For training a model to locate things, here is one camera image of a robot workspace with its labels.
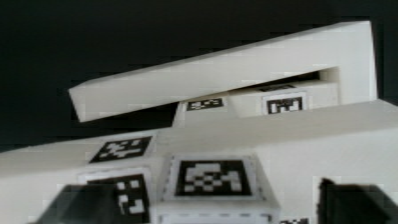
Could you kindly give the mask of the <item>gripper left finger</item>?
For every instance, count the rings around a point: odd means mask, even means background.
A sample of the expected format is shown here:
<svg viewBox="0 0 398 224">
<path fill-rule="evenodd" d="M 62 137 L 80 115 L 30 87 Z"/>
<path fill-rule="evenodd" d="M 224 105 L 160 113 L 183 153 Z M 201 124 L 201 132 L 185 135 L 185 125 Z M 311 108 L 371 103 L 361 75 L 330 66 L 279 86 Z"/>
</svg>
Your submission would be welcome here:
<svg viewBox="0 0 398 224">
<path fill-rule="evenodd" d="M 112 224 L 114 196 L 110 184 L 66 185 L 34 224 Z"/>
</svg>

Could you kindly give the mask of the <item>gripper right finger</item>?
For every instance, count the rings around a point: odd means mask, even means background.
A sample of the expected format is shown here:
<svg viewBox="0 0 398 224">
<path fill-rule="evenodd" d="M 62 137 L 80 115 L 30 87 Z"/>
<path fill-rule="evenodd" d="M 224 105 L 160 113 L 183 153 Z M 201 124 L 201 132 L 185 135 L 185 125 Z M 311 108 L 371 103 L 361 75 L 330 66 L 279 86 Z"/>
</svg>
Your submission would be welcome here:
<svg viewBox="0 0 398 224">
<path fill-rule="evenodd" d="M 377 185 L 320 183 L 318 224 L 398 224 L 398 204 Z"/>
</svg>

